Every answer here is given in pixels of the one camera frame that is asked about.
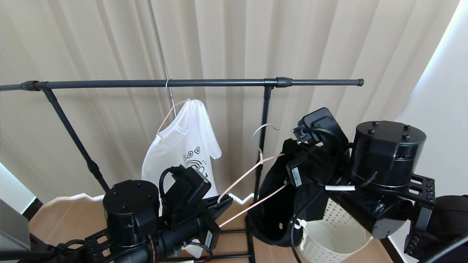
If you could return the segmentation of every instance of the beige curtain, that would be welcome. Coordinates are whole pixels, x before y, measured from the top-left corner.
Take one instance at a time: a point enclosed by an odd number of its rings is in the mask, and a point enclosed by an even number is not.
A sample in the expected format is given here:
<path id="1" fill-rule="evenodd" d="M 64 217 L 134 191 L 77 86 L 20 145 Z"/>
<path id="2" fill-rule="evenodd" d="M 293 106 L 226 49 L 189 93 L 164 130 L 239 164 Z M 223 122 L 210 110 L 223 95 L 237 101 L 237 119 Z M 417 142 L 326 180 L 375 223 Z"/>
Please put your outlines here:
<path id="1" fill-rule="evenodd" d="M 362 121 L 394 120 L 457 5 L 4 0 L 1 83 L 165 79 L 162 57 L 172 79 L 365 79 L 363 87 L 273 90 L 268 120 L 281 130 L 267 130 L 265 156 L 270 156 L 302 116 L 320 107 L 332 111 L 349 139 Z M 177 102 L 199 99 L 207 107 L 223 152 L 212 164 L 218 190 L 224 190 L 256 161 L 249 141 L 260 124 L 263 89 L 173 92 Z M 170 107 L 165 88 L 57 90 L 56 95 L 108 184 L 140 178 L 146 151 Z M 39 199 L 102 194 L 41 92 L 2 92 L 0 107 L 0 161 Z M 253 178 L 233 193 L 240 198 L 251 193 Z"/>

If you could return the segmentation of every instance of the white wall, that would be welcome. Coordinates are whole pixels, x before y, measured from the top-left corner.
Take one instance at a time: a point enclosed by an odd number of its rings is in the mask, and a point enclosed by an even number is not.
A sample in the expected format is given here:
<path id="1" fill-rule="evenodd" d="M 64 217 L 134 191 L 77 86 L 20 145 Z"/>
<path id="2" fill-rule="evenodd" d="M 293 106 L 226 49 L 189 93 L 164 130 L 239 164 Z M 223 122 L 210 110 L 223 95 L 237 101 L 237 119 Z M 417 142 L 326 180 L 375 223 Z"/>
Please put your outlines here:
<path id="1" fill-rule="evenodd" d="M 416 173 L 436 182 L 436 195 L 468 190 L 468 2 L 462 1 L 406 108 L 397 119 L 427 135 Z M 407 222 L 391 236 L 402 252 Z M 413 258 L 405 256 L 408 262 Z"/>
<path id="2" fill-rule="evenodd" d="M 36 197 L 0 163 L 0 199 L 22 214 Z"/>

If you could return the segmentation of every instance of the white plastic basket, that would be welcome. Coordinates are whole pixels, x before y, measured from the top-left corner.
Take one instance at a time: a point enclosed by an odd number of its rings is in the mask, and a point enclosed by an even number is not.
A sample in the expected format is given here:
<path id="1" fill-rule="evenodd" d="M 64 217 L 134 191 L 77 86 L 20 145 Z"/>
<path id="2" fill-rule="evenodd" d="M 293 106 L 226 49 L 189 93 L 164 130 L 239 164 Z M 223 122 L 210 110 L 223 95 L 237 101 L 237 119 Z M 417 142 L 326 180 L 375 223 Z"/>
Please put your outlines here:
<path id="1" fill-rule="evenodd" d="M 307 234 L 301 254 L 311 263 L 341 262 L 372 239 L 354 218 L 331 199 L 323 220 L 307 222 Z"/>

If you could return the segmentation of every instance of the t-shirt sleeve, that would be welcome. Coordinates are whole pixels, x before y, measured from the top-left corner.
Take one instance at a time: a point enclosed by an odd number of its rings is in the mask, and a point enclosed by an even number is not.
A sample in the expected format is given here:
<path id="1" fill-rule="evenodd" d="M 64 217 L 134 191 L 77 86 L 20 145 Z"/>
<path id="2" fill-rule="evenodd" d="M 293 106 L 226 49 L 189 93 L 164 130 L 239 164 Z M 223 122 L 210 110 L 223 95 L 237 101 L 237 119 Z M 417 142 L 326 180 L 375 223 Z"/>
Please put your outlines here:
<path id="1" fill-rule="evenodd" d="M 218 159 L 221 157 L 221 149 L 219 148 L 218 141 L 214 136 L 213 128 L 211 127 L 210 117 L 206 111 L 205 105 L 202 102 L 197 102 L 198 116 L 199 116 L 199 125 L 200 125 L 200 135 L 205 149 L 207 149 L 208 154 L 213 159 Z"/>

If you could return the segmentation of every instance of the black garment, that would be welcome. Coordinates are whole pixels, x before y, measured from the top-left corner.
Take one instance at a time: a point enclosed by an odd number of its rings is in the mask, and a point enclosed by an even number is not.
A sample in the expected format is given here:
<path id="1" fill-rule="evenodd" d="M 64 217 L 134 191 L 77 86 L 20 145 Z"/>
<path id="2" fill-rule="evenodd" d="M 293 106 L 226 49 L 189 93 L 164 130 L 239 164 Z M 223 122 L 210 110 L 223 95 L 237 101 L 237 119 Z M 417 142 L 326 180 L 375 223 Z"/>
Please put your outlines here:
<path id="1" fill-rule="evenodd" d="M 282 153 L 285 155 L 278 157 L 268 171 L 259 190 L 259 199 L 282 187 L 285 181 L 289 181 L 286 163 L 295 158 L 294 153 L 298 150 L 300 150 L 300 146 L 298 146 L 296 140 L 288 139 L 284 141 Z M 253 235 L 270 245 L 290 247 L 291 224 L 294 224 L 291 220 L 295 213 L 318 190 L 318 186 L 310 182 L 304 183 L 298 188 L 289 184 L 274 196 L 249 210 L 248 215 L 253 226 Z M 317 200 L 303 211 L 299 218 L 306 221 L 322 219 L 327 201 L 327 195 L 320 194 Z M 302 228 L 294 229 L 294 231 L 294 244 L 299 245 L 302 238 Z"/>

